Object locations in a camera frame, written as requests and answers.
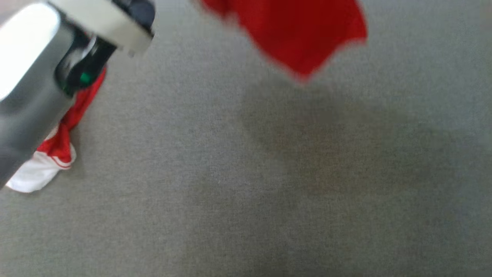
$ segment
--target gray carpet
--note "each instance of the gray carpet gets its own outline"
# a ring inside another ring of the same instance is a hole
[[[306,85],[158,1],[39,193],[0,192],[0,276],[492,271],[488,0],[363,0],[366,47]]]

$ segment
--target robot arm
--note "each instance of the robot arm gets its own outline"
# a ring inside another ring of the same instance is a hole
[[[117,48],[147,49],[154,15],[148,0],[50,0],[0,28],[0,188]]]

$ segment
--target white fabric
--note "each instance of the white fabric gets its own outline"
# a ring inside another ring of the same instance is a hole
[[[58,128],[55,128],[50,136],[52,138]],[[58,157],[50,157],[44,152],[36,151],[32,158],[25,162],[6,184],[7,187],[23,193],[30,193],[45,187],[60,170],[70,169],[75,161],[76,152],[70,144],[70,163],[63,163]]]

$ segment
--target red fabric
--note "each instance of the red fabric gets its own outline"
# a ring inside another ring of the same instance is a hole
[[[270,57],[308,77],[367,29],[355,0],[201,0],[222,18],[240,25]]]
[[[91,87],[76,94],[75,104],[61,120],[56,135],[45,140],[37,148],[37,151],[44,152],[50,157],[57,157],[63,163],[70,163],[72,161],[70,151],[70,131],[79,124],[82,116],[84,116],[84,113],[101,87],[105,75],[106,69],[104,69],[97,81]]]

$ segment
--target green light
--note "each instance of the green light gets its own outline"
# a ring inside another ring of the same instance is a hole
[[[80,75],[80,81],[86,85],[89,85],[92,82],[92,77],[87,73],[82,73],[82,75]]]

